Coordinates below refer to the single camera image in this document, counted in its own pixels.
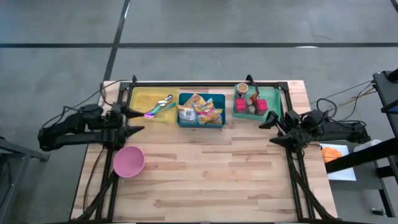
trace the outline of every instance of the wood plank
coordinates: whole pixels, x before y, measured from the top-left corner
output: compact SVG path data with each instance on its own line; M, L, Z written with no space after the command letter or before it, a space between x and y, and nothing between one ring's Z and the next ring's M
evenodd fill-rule
M304 82L288 83L294 110L308 111ZM108 102L116 100L118 88L119 84L106 88ZM223 129L187 129L177 124L130 121L130 125L146 127L127 140L127 145L142 149L146 164L135 178L119 180L114 221L297 221L285 149L269 142L277 130L258 129L261 122L232 117L234 93L230 87L184 87L180 92L225 94L226 126ZM282 104L286 110L283 96ZM101 150L98 144L88 147L71 218L82 213L88 178ZM87 202L94 199L100 188L105 154L106 150L88 188ZM311 190L336 216L319 147L306 148L304 159ZM107 207L105 205L103 210L104 217Z

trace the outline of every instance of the pink bowl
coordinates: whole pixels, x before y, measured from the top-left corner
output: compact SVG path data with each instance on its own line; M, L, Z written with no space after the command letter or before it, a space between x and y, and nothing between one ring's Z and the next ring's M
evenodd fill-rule
M124 147L113 159L113 169L121 177L129 178L139 174L144 168L144 153L137 147Z

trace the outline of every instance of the gray floor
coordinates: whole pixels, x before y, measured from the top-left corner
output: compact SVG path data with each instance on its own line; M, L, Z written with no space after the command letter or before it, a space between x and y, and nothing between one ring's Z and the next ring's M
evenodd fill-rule
M112 42L123 0L0 1L0 43ZM397 42L398 13L389 0L194 1L132 0L121 42ZM111 49L0 49L0 135L38 149L37 131L63 105L98 89ZM397 48L119 49L111 80L305 80L310 101L397 67ZM355 89L332 98L342 102ZM377 95L358 101L353 119L374 139L392 137ZM345 106L337 118L350 113ZM85 146L32 161L14 223L68 219ZM398 187L386 180L398 208ZM371 215L381 208L375 190L334 190L340 218L396 223Z

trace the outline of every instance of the yellow tray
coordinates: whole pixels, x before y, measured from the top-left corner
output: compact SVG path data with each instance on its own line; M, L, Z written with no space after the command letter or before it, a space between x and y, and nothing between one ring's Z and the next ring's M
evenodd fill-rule
M130 108L146 113L150 111L159 100L164 100L168 95L173 95L173 98L167 105L178 103L178 88L135 87L132 89ZM156 113L154 118L133 118L133 120L138 119L172 123L175 122L176 117L177 107L173 107Z

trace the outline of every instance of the green tray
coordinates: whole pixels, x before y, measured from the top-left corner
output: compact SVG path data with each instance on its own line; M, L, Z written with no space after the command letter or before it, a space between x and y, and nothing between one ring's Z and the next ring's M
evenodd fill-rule
M274 87L259 87L259 92L260 92L260 99L265 99L267 101L267 106L268 110L263 116L257 116L257 115L252 115L252 114L246 114L246 113L236 113L235 112L235 100L234 100L234 106L233 106L233 111L232 111L232 116L235 118L242 118L242 119L252 119L256 121L265 121L268 115L269 111L274 111L278 115L278 119L280 120L281 117L281 105L282 102L280 100L280 90L276 89ZM249 86L249 90L244 96L244 100L246 101L248 98L250 98L251 95L254 94L256 88L254 86Z

